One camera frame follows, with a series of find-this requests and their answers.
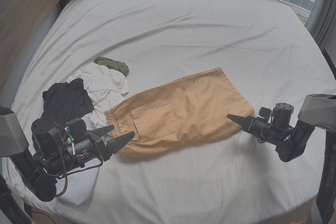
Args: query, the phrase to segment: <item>curtain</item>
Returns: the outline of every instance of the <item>curtain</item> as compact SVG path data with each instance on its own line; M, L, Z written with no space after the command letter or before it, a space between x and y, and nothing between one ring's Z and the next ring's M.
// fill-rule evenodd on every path
M336 0L315 0L312 17L306 22L306 28L321 50L327 45L329 36L336 27L335 10Z

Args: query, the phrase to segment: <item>bed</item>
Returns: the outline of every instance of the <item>bed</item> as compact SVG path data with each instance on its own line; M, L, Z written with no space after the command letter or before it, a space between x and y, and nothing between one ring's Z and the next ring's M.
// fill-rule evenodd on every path
M31 123L42 92L96 56L125 62L129 93L221 67L258 112L336 91L321 51L299 18L264 0L71 0L31 60L12 109L34 152ZM140 159L113 156L99 169L89 203L39 201L8 158L4 178L26 203L74 223L259 223L286 214L318 191L324 131L302 156L279 160L275 146L242 130Z

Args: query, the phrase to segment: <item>headboard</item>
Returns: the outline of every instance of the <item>headboard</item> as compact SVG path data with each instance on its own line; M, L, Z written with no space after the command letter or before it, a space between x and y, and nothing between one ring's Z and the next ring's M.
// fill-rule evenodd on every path
M60 0L0 0L0 94L20 50Z

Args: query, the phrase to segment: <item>floor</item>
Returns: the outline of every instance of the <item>floor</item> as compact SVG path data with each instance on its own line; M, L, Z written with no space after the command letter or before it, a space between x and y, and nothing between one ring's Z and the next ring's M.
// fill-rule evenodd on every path
M304 205L301 205L298 209L294 210L291 213L288 213L284 216L278 217L271 221L263 222L261 224L291 224L292 222L302 224L305 222L307 218L311 203L312 201L308 201L307 203L305 203ZM36 222L36 224L53 224L53 222L47 216L43 215L42 213L47 214L50 218L52 218L55 224L73 224L73 223L64 221L58 217L55 217L37 208L32 208L32 211L36 212L36 213L33 213L33 220ZM332 216L329 224L336 224L335 214Z

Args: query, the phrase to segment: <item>green garment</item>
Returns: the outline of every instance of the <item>green garment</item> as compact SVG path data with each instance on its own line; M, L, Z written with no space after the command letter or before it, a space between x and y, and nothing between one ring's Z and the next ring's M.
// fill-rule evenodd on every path
M124 76L126 76L129 72L128 66L124 62L114 61L112 59L101 57L101 56L95 58L93 62L98 65L104 65L108 69L119 71Z

